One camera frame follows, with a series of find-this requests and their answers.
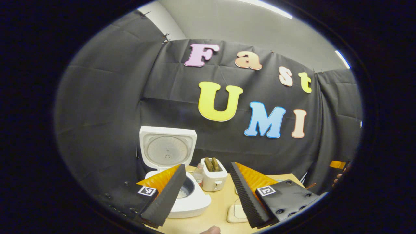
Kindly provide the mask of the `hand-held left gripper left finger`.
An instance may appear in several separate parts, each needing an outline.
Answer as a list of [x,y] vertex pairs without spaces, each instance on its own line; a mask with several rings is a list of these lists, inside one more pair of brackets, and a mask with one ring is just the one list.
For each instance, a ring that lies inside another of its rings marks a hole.
[[158,228],[168,218],[185,180],[185,165],[179,164],[140,182],[124,182],[102,193],[101,201],[132,222]]

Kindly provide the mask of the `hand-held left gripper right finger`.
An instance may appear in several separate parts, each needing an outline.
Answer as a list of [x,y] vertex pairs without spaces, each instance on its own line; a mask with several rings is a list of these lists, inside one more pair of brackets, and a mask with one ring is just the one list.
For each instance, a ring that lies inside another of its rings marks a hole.
[[231,165],[231,178],[251,228],[283,223],[321,200],[293,180],[278,182],[240,163]]

